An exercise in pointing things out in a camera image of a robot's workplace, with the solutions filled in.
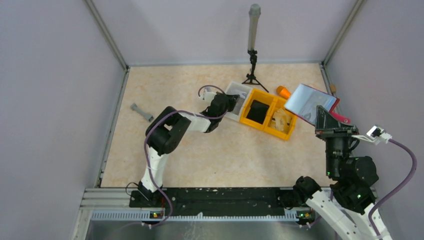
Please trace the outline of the red card holder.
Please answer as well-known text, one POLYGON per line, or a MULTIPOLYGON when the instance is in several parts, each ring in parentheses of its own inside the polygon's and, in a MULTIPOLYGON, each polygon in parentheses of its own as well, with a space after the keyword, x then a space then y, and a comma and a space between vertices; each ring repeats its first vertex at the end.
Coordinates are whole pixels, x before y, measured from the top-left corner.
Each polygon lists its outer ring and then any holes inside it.
POLYGON ((340 99, 333 95, 301 83, 291 93, 284 108, 314 126, 317 119, 317 106, 322 106, 339 122, 350 124, 349 118, 335 112, 339 101, 340 99))

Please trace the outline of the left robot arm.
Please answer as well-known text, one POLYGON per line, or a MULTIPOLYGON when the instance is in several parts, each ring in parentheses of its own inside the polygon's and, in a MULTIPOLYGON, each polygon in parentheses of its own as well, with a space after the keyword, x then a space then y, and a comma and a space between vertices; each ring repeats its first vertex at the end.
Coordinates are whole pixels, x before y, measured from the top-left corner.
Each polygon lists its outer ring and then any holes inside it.
POLYGON ((163 186, 164 168, 169 155, 178 147, 186 132, 210 133, 226 113, 234 110, 237 94, 214 93, 210 105, 199 113, 166 107, 145 132, 146 169, 138 184, 138 192, 151 201, 163 186))

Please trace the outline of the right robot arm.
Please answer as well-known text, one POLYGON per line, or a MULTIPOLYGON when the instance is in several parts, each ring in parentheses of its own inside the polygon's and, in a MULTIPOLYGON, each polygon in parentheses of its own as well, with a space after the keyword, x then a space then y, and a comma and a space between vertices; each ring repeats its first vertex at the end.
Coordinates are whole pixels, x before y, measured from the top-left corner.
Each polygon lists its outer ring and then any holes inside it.
POLYGON ((315 210, 343 240, 390 240, 392 237, 378 212, 371 189, 379 177, 373 159, 353 157, 360 141, 377 145, 392 138, 380 126, 360 135, 355 125, 342 123, 323 106, 316 108, 316 137, 325 142, 327 176, 332 201, 309 176, 301 176, 293 186, 295 199, 315 210))

